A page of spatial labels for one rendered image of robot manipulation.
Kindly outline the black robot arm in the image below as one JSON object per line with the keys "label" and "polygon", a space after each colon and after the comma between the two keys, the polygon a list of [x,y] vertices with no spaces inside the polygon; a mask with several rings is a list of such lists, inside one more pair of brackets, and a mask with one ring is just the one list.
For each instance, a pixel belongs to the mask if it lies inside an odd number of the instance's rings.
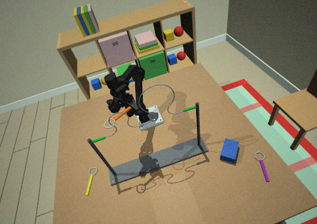
{"label": "black robot arm", "polygon": [[[119,103],[119,98],[114,97],[115,90],[122,84],[129,85],[129,80],[131,79],[131,77],[135,81],[136,104],[139,109],[139,111],[135,113],[135,115],[139,116],[139,120],[143,124],[144,122],[150,120],[147,116],[149,114],[147,113],[149,112],[149,109],[146,109],[146,106],[143,103],[142,81],[145,77],[145,70],[143,68],[137,65],[129,65],[125,72],[118,77],[116,77],[115,72],[111,72],[110,74],[106,75],[104,77],[104,80],[107,84],[107,87],[110,89],[110,94],[113,96],[113,99],[107,100],[106,103],[108,104],[108,108],[112,113],[118,113],[120,108],[123,108],[121,103]],[[139,100],[141,94],[142,96]],[[139,104],[144,111],[139,107]]]}

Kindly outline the blue rectangular block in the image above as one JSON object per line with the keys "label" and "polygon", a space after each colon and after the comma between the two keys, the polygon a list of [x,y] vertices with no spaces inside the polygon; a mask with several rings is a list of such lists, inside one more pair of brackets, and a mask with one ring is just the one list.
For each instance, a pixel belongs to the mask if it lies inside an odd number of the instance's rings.
{"label": "blue rectangular block", "polygon": [[239,142],[225,138],[220,160],[235,163]]}

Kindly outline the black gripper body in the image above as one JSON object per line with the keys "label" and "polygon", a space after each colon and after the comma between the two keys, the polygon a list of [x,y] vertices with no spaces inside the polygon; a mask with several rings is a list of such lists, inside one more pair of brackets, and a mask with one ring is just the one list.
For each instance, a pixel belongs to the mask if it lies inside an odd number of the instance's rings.
{"label": "black gripper body", "polygon": [[[127,84],[122,84],[121,86],[119,86],[116,90],[115,90],[115,95],[114,97],[117,97],[119,98],[119,103],[121,103],[121,105],[123,107],[127,107],[127,106],[124,106],[122,101],[128,97],[130,94],[129,93],[126,93],[125,91],[126,90],[129,90],[129,87]],[[138,111],[135,111],[135,110],[129,110],[128,112],[126,112],[126,114],[129,116],[129,117],[132,117],[135,113],[137,113]]]}

